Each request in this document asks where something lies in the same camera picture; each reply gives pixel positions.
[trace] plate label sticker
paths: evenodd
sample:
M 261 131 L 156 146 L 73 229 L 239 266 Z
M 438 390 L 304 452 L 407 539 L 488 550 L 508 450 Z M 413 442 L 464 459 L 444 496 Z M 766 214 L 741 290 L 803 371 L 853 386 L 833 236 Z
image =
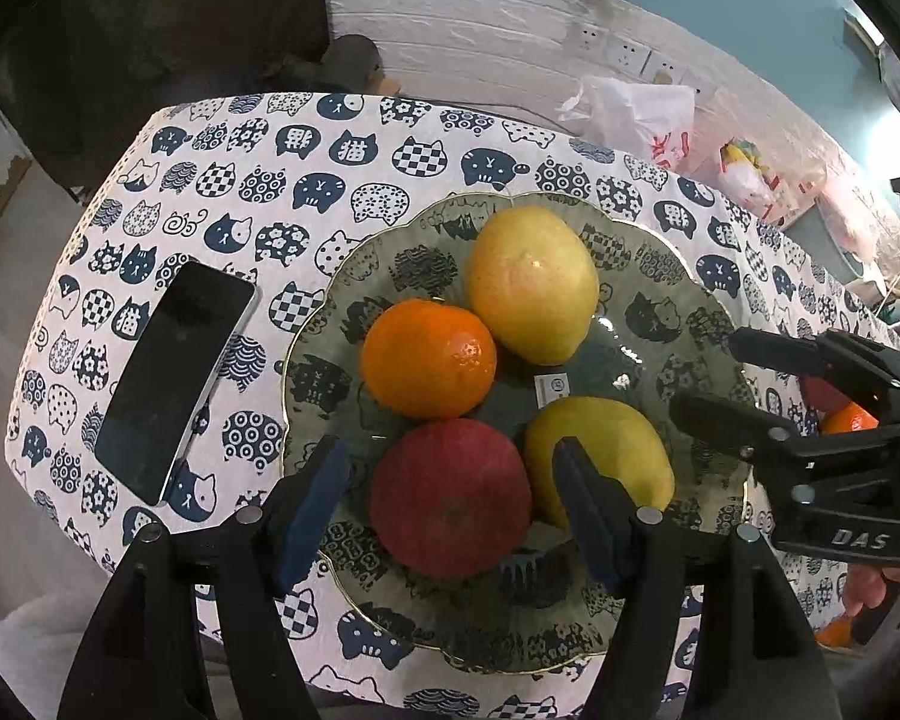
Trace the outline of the plate label sticker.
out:
M 533 377 L 533 388 L 536 389 L 536 406 L 542 409 L 548 403 L 569 395 L 570 381 L 566 373 L 545 373 Z

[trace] cat pattern tablecloth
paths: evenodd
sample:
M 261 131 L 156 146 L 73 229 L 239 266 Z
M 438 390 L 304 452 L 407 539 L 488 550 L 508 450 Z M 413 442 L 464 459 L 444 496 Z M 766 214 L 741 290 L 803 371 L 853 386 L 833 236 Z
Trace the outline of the cat pattern tablecloth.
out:
M 5 439 L 20 484 L 110 572 L 148 522 L 173 531 L 212 526 L 261 503 L 280 476 L 283 358 L 330 276 L 367 236 L 467 189 L 563 191 L 658 231 L 737 325 L 801 337 L 840 327 L 899 346 L 778 230 L 717 191 L 629 154 L 405 98 L 290 92 L 202 100 L 151 118 L 50 279 Z M 93 447 L 135 341 L 189 259 L 254 282 L 260 299 L 194 420 L 194 440 L 165 501 L 151 509 L 101 468 Z M 816 430 L 793 377 L 753 367 L 746 376 L 761 408 L 787 415 L 804 433 Z M 770 533 L 762 490 L 751 485 L 748 500 L 745 519 Z M 677 517 L 688 527 L 699 522 L 692 511 Z M 840 613 L 845 565 L 780 559 L 815 627 Z M 564 716 L 583 703 L 602 661 L 525 676 L 457 669 L 437 652 L 380 637 L 351 610 L 321 560 L 277 608 L 310 683 L 411 709 Z M 686 693 L 700 608 L 698 591 L 689 592 L 663 701 Z M 197 588 L 197 611 L 202 630 L 219 638 L 211 587 Z M 360 645 L 362 634 L 374 646 Z

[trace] white brick wall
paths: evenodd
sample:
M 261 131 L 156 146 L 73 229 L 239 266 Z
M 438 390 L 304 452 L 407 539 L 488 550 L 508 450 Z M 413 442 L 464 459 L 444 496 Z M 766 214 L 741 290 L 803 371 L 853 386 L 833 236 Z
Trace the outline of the white brick wall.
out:
M 716 82 L 719 90 L 698 107 L 698 159 L 739 135 L 758 143 L 782 169 L 818 160 L 865 184 L 850 156 L 786 95 L 736 59 L 686 29 L 623 0 L 329 0 L 335 35 L 372 38 L 386 71 L 403 80 L 407 95 L 490 103 L 517 119 L 548 125 L 577 93 L 585 74 L 612 76 L 606 67 L 567 55 L 562 41 L 573 20 L 585 19 L 629 37 Z M 525 108 L 537 114 L 527 114 Z M 568 128 L 573 130 L 573 122 Z M 900 220 L 872 194 L 882 229 L 885 269 L 900 260 Z

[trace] fruit plate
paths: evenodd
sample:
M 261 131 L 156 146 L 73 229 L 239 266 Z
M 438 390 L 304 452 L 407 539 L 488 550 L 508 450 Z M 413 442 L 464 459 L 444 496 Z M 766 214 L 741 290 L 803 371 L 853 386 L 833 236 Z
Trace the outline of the fruit plate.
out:
M 467 307 L 469 252 L 487 220 L 509 205 L 546 207 L 580 236 L 597 266 L 600 302 L 565 365 L 535 367 L 498 346 L 490 394 L 468 416 L 520 447 L 539 408 L 535 376 L 565 373 L 572 394 L 624 401 L 653 423 L 677 479 L 670 517 L 726 532 L 740 520 L 746 464 L 677 432 L 667 404 L 678 388 L 755 404 L 727 347 L 730 317 L 682 257 L 645 227 L 612 220 L 576 197 L 456 194 L 343 260 L 287 353 L 284 472 L 300 470 L 325 434 L 347 441 L 354 474 L 322 552 L 357 612 L 389 637 L 380 646 L 431 647 L 461 668 L 526 674 L 605 652 L 622 602 L 588 578 L 572 538 L 542 523 L 495 570 L 466 580 L 434 581 L 399 565 L 370 527 L 367 493 L 377 461 L 416 423 L 376 403 L 360 377 L 362 341 L 392 304 L 432 298 Z

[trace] person's hand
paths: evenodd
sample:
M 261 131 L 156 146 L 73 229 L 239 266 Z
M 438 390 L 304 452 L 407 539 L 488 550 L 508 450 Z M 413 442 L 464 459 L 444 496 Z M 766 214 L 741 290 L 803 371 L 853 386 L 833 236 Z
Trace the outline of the person's hand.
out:
M 900 568 L 874 568 L 871 565 L 852 565 L 844 587 L 844 608 L 848 617 L 855 617 L 864 607 L 877 608 L 887 596 L 885 579 L 900 583 Z

